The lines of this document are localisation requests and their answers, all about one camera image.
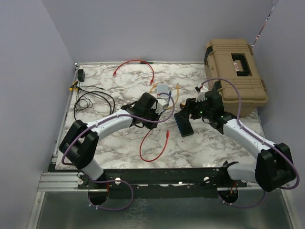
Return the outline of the black network switch box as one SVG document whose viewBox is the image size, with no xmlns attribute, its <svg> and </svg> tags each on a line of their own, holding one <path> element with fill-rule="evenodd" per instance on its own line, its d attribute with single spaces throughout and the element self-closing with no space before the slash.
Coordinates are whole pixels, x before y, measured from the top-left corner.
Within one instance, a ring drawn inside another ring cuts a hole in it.
<svg viewBox="0 0 305 229">
<path fill-rule="evenodd" d="M 174 119 L 176 121 L 181 137 L 187 137 L 194 134 L 193 128 L 189 121 L 189 116 L 181 113 L 175 113 Z"/>
</svg>

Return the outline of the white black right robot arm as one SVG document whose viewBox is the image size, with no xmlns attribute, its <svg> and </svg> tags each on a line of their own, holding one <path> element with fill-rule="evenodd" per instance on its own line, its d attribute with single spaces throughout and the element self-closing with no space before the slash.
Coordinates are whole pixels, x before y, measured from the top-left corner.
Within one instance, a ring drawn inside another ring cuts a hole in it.
<svg viewBox="0 0 305 229">
<path fill-rule="evenodd" d="M 243 180 L 257 183 L 264 191 L 271 192 L 297 177 L 289 146 L 266 140 L 243 125 L 234 114 L 225 111 L 217 91 L 199 93 L 197 98 L 187 99 L 174 118 L 182 137 L 194 134 L 190 119 L 208 120 L 212 128 L 236 141 L 255 158 L 255 165 L 225 163 L 226 171 L 219 174 L 219 181 L 225 187 Z"/>
</svg>

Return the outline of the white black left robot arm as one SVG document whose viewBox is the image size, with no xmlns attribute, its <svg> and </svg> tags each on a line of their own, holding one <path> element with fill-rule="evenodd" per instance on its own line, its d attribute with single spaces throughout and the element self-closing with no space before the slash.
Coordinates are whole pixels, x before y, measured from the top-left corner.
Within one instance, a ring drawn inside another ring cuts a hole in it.
<svg viewBox="0 0 305 229">
<path fill-rule="evenodd" d="M 94 159 L 98 142 L 137 124 L 148 129 L 156 128 L 161 113 L 167 106 L 168 101 L 165 99 L 144 93 L 138 101 L 122 106 L 103 119 L 88 123 L 77 120 L 69 128 L 59 150 L 73 166 L 89 176 L 89 183 L 94 188 L 101 188 L 105 184 L 104 170 Z"/>
</svg>

